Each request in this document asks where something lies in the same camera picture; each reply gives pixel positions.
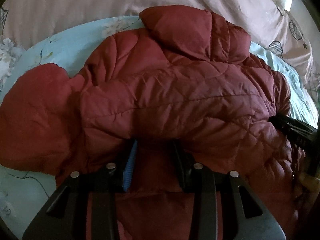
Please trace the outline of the person's right hand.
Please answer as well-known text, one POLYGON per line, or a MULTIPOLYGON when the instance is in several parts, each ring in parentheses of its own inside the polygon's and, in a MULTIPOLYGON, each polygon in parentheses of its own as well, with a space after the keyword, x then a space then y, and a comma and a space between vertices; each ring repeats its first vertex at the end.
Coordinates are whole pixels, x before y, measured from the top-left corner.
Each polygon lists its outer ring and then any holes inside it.
POLYGON ((293 200, 297 209, 312 207, 319 195, 319 178, 307 174, 309 162, 304 150, 299 151, 297 173, 293 179, 293 200))

